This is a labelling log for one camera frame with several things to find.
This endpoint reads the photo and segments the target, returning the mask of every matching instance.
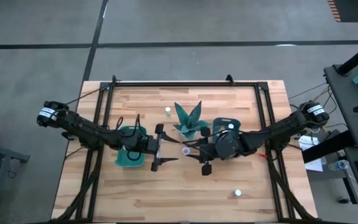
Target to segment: wooden table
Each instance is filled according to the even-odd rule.
[[[85,82],[81,94],[98,89],[99,84]],[[291,110],[284,82],[268,81],[268,85],[276,120],[285,118]],[[243,131],[260,129],[255,92],[251,87],[125,87],[114,88],[113,95],[110,127],[116,126],[120,116],[124,117],[123,126],[132,126],[139,113],[147,134],[155,135],[155,125],[163,123],[167,134],[179,139],[177,130],[172,126],[178,123],[174,101],[190,112],[202,100],[201,119],[212,123],[217,117],[236,118],[241,122]],[[81,99],[78,113],[92,120],[97,96],[96,92]],[[265,117],[268,118],[263,103]],[[172,109],[171,117],[165,115],[167,106]],[[67,153],[79,146],[79,142],[71,142]],[[213,173],[209,176],[201,175],[201,164],[185,157],[182,148],[180,144],[163,141],[161,156],[177,157],[179,160],[163,164],[158,172],[151,172],[152,156],[146,156],[145,164],[140,168],[122,168],[114,164],[117,151],[105,147],[94,222],[277,221],[267,161],[259,156],[264,154],[264,147],[251,156],[213,161]],[[301,152],[289,147],[284,150],[283,157],[291,190],[307,211],[316,217]],[[52,218],[62,214],[78,193],[85,158],[86,149],[65,161]],[[242,190],[240,197],[233,195],[236,189]],[[280,198],[285,217],[288,217],[282,192]],[[88,209],[88,199],[85,200],[83,215]]]

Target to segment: gray floor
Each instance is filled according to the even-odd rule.
[[[101,0],[0,0],[0,44],[90,43],[100,6]],[[99,42],[219,40],[358,40],[358,23],[335,22],[325,0],[110,0]],[[113,74],[221,80],[230,73],[238,80],[282,79],[293,96],[323,83],[325,66],[357,51],[358,45],[99,49],[90,80]],[[49,219],[67,142],[35,118],[45,100],[78,96],[88,52],[0,50],[0,145],[31,154],[26,166],[12,165],[18,175],[7,178],[1,193],[0,223]],[[310,100],[322,89],[290,102]],[[329,123],[339,122],[337,110]],[[346,196],[340,180],[310,181],[320,218],[358,223],[358,205],[336,203]]]

